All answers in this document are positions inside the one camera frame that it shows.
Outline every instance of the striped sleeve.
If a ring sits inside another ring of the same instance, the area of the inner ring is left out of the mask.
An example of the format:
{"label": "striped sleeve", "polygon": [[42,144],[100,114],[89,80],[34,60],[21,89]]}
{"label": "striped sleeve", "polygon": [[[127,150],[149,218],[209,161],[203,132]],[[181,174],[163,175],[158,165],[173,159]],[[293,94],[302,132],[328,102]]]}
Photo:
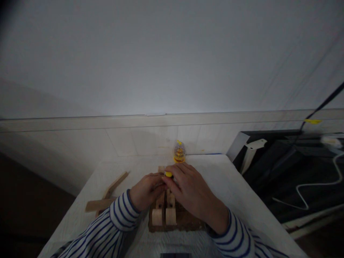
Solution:
{"label": "striped sleeve", "polygon": [[287,255],[262,243],[254,232],[228,209],[229,225],[226,232],[217,235],[208,225],[208,234],[224,257],[230,258],[288,258]]}
{"label": "striped sleeve", "polygon": [[133,206],[129,189],[121,194],[87,229],[51,258],[118,257],[125,233],[136,227],[139,212]]}

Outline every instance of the wooden block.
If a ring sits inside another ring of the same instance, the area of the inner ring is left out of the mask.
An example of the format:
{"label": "wooden block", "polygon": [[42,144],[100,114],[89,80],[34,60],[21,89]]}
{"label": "wooden block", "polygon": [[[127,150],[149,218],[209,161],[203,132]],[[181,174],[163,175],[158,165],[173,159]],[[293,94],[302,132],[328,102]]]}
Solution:
{"label": "wooden block", "polygon": [[166,225],[177,225],[176,200],[175,195],[171,193],[170,189],[167,190],[166,198]]}
{"label": "wooden block", "polygon": [[165,173],[165,166],[158,166],[158,173]]}
{"label": "wooden block", "polygon": [[155,209],[152,210],[152,224],[154,226],[162,226],[163,210],[165,204],[165,192],[163,192],[157,199]]}
{"label": "wooden block", "polygon": [[105,210],[115,200],[116,200],[116,198],[97,200],[97,201],[89,201],[86,204],[85,212],[91,212],[91,211],[97,211],[97,210]]}
{"label": "wooden block", "polygon": [[152,224],[153,226],[162,226],[162,209],[152,210]]}
{"label": "wooden block", "polygon": [[179,231],[195,231],[195,230],[203,230],[204,229],[204,223],[191,215],[177,200],[175,200],[176,203],[176,225],[166,225],[166,216],[165,212],[166,209],[162,211],[162,217],[163,217],[163,224],[162,226],[154,226],[152,224],[152,211],[156,207],[156,202],[153,202],[150,206],[149,210],[149,222],[148,222],[148,229],[149,232],[167,232],[167,231],[173,231],[173,230],[179,230]]}

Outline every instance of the yellow object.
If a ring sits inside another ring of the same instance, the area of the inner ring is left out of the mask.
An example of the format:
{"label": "yellow object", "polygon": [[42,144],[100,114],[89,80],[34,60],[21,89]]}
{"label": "yellow object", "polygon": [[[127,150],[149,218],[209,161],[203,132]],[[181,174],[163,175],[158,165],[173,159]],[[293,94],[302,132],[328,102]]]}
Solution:
{"label": "yellow object", "polygon": [[173,152],[173,159],[177,163],[182,163],[185,161],[185,146],[184,143],[177,140],[174,152]]}
{"label": "yellow object", "polygon": [[165,176],[172,177],[172,173],[171,172],[165,172]]}
{"label": "yellow object", "polygon": [[310,123],[310,124],[318,124],[321,123],[322,120],[316,120],[316,119],[305,119],[305,122]]}

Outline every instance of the person's right hand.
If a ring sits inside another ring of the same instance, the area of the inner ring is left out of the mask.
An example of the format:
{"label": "person's right hand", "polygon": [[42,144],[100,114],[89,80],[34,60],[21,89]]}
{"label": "person's right hand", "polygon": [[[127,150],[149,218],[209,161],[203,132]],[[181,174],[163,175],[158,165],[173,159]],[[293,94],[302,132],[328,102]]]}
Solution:
{"label": "person's right hand", "polygon": [[175,195],[177,201],[195,217],[207,223],[217,234],[226,231],[229,223],[228,209],[210,190],[201,174],[187,163],[167,166],[179,186],[169,177],[162,180]]}

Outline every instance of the white bracket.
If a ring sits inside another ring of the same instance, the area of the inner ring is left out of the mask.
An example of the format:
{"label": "white bracket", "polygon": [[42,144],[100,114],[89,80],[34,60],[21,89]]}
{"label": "white bracket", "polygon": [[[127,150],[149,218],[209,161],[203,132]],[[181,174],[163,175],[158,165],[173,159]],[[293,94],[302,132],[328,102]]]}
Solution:
{"label": "white bracket", "polygon": [[263,148],[265,143],[267,142],[267,140],[265,139],[260,139],[251,143],[246,143],[245,146],[247,147],[247,151],[243,160],[243,163],[241,164],[241,168],[240,168],[240,173],[243,175],[247,169],[250,167],[251,162],[253,160],[253,157],[255,155],[255,152],[260,149]]}

